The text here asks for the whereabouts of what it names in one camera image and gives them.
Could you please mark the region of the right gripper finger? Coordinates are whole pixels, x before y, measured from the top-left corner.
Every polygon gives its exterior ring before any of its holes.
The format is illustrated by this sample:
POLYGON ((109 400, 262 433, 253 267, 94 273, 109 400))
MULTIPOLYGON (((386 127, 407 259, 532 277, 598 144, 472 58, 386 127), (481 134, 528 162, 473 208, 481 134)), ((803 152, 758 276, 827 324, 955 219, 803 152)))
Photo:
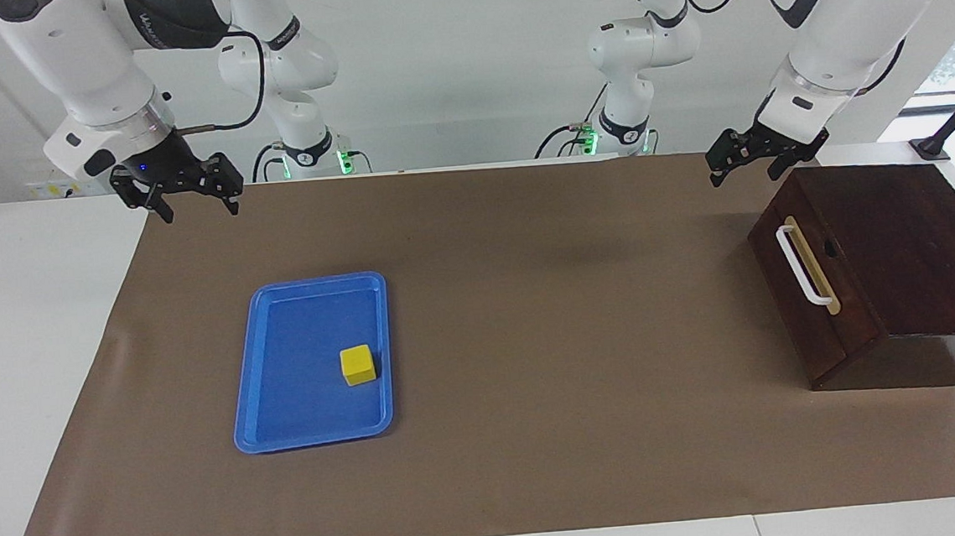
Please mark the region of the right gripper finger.
POLYGON ((163 184, 152 184, 144 191, 132 176, 109 178, 109 184, 128 208, 143 208, 158 215, 164 223, 174 223, 174 210, 164 199, 163 184))
POLYGON ((200 164, 202 194, 219 199, 231 216, 237 216, 244 192, 244 179, 223 152, 212 154, 200 164))

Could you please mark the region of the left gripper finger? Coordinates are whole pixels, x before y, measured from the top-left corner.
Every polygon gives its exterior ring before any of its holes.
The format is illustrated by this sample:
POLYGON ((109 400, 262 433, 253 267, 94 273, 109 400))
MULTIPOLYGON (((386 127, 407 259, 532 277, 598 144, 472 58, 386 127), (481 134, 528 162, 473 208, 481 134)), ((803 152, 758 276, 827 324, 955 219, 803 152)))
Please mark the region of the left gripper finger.
POLYGON ((807 157, 807 149, 804 147, 788 149, 777 154, 767 168, 768 178, 771 181, 780 179, 790 167, 796 166, 798 162, 805 161, 805 157, 807 157))
POLYGON ((711 186, 720 187, 732 170, 760 158, 752 129, 745 132, 725 130, 704 155, 711 186))

